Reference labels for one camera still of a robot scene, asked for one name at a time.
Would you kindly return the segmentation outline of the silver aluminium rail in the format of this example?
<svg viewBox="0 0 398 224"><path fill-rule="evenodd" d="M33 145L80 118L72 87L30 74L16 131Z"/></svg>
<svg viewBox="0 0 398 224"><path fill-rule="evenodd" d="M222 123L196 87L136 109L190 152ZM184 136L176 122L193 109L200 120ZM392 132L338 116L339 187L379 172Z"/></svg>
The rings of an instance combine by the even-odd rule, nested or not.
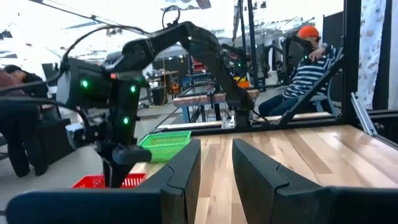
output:
<svg viewBox="0 0 398 224"><path fill-rule="evenodd" d="M351 103L362 126L363 131L369 136L376 136L377 130L371 121L369 114L358 96L357 92L351 92Z"/></svg>

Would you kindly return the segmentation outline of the wooden workbench blue legs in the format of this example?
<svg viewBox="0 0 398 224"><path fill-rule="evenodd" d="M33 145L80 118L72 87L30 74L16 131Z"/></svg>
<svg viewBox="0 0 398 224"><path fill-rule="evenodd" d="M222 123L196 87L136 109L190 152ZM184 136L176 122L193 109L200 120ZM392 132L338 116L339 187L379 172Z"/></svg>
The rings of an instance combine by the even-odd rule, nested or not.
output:
<svg viewBox="0 0 398 224"><path fill-rule="evenodd" d="M257 89L246 90L237 87L233 91L198 93L193 95L178 96L173 100L174 106L183 108L186 123L192 123L192 119L188 117L190 106L205 106L226 104L225 114L235 115L236 126L248 126L251 111L254 109L254 99L259 96Z"/></svg>

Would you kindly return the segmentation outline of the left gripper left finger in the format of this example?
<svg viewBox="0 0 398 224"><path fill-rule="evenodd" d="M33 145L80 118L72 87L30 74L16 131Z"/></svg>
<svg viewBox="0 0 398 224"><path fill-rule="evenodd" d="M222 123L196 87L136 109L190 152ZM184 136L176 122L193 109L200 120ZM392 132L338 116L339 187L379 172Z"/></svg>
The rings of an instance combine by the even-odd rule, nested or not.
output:
<svg viewBox="0 0 398 224"><path fill-rule="evenodd" d="M194 224L201 142L193 139L133 189L32 191L6 207L8 224Z"/></svg>

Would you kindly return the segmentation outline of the green plastic basket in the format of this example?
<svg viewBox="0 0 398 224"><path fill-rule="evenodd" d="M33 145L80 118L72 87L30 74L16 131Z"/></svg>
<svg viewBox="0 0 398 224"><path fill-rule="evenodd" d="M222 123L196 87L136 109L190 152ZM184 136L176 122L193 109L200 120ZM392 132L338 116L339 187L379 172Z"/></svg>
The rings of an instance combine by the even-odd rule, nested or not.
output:
<svg viewBox="0 0 398 224"><path fill-rule="evenodd" d="M191 131L147 135L138 145L152 153L151 163L168 162L191 141Z"/></svg>

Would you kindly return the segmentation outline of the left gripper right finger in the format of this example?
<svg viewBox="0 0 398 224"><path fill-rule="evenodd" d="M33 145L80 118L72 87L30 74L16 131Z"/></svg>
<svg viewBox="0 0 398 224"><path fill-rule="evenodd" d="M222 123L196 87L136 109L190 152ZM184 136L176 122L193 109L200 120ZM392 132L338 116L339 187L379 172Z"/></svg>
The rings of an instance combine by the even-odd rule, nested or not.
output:
<svg viewBox="0 0 398 224"><path fill-rule="evenodd" d="M232 160L248 224L398 224L398 189L323 187L242 139Z"/></svg>

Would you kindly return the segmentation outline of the orange yellow box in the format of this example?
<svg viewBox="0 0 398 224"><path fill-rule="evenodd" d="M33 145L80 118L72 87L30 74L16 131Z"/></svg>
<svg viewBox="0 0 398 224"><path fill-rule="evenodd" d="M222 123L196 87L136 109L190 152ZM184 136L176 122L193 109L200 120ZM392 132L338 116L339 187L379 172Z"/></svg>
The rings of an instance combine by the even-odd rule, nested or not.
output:
<svg viewBox="0 0 398 224"><path fill-rule="evenodd" d="M251 86L250 81L247 77L234 77L235 82L241 88L249 88Z"/></svg>

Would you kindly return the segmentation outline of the black floor box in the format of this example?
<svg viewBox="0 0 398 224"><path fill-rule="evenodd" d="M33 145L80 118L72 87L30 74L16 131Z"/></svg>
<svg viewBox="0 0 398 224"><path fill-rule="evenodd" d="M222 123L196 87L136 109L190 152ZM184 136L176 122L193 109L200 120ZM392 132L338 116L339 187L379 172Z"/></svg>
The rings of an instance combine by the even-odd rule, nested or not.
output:
<svg viewBox="0 0 398 224"><path fill-rule="evenodd" d="M153 104L155 106L162 106L168 103L167 90L165 86L157 86L151 89Z"/></svg>

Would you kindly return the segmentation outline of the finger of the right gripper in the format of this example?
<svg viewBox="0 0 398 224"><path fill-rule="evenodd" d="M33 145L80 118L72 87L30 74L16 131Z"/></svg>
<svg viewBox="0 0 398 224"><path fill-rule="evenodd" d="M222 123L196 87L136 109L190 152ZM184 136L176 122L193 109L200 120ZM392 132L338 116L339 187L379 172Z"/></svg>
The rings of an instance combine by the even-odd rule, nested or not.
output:
<svg viewBox="0 0 398 224"><path fill-rule="evenodd" d="M130 173L131 169L134 167L133 165L120 165L113 163L110 165L110 187L111 188L120 188L121 184L124 182L124 179Z"/></svg>
<svg viewBox="0 0 398 224"><path fill-rule="evenodd" d="M103 175L104 175L104 185L109 188L111 183L111 166L106 159L102 159Z"/></svg>

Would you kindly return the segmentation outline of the white patterned curtain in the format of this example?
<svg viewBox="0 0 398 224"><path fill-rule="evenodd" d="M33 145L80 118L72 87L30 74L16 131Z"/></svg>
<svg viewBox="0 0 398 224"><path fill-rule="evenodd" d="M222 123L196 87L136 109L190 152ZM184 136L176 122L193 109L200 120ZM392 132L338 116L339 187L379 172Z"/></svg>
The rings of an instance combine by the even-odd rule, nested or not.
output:
<svg viewBox="0 0 398 224"><path fill-rule="evenodd" d="M361 0L358 95L366 109L373 108L386 0Z"/></svg>

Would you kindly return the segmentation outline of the person's hand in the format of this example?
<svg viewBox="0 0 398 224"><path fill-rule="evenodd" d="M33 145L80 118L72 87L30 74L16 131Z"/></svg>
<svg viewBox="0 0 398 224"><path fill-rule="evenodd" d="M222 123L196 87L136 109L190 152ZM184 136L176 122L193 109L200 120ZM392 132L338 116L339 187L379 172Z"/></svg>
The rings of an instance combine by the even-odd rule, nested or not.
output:
<svg viewBox="0 0 398 224"><path fill-rule="evenodd" d="M316 61L322 58L325 54L326 54L326 48L319 47L316 50L314 50L308 57L311 61Z"/></svg>

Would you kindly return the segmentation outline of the red plastic basket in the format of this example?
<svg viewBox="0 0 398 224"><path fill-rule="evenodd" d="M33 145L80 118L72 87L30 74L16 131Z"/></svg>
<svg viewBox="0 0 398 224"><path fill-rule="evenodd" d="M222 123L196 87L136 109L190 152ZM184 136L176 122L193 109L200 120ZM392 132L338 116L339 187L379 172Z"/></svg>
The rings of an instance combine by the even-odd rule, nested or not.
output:
<svg viewBox="0 0 398 224"><path fill-rule="evenodd" d="M120 188L133 189L146 180L145 173L128 174ZM75 183L72 188L76 189L103 189L105 188L104 175L86 175Z"/></svg>

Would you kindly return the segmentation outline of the black speaker box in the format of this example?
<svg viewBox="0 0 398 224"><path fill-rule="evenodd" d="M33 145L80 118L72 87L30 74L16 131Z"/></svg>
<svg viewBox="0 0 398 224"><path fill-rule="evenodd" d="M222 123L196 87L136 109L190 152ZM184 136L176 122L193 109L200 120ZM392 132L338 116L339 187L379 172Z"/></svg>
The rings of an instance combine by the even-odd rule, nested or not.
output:
<svg viewBox="0 0 398 224"><path fill-rule="evenodd" d="M48 165L59 161L74 151L68 141L65 128L69 124L69 119L58 119L43 121L39 125L37 136Z"/></svg>

